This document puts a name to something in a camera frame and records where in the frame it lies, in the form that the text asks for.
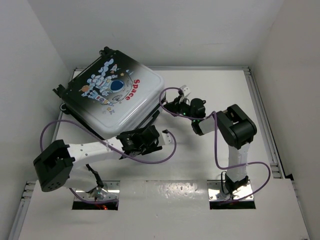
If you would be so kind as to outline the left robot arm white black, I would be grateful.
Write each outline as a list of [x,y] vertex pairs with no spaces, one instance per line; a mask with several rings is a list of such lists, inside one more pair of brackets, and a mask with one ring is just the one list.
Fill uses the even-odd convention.
[[90,164],[146,155],[171,144],[168,132],[154,125],[125,131],[103,141],[66,144],[62,139],[51,143],[33,162],[43,192],[61,187],[82,190],[93,199],[104,199],[104,184]]

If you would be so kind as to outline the grey lined suitcase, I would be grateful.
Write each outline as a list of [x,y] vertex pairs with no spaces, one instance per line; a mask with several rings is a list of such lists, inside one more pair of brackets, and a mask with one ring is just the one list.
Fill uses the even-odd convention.
[[151,125],[161,112],[164,79],[119,50],[100,56],[67,86],[53,89],[66,111],[102,139]]

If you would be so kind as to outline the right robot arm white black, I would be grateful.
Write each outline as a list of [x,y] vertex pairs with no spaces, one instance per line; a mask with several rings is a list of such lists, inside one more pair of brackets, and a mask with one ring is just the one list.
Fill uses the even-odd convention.
[[220,131],[228,145],[228,166],[224,168],[226,173],[222,192],[231,195],[249,181],[246,167],[248,151],[257,134],[257,127],[237,104],[206,116],[205,103],[206,101],[200,98],[188,101],[181,100],[179,96],[164,104],[163,108],[175,117],[190,119],[193,131],[199,136]]

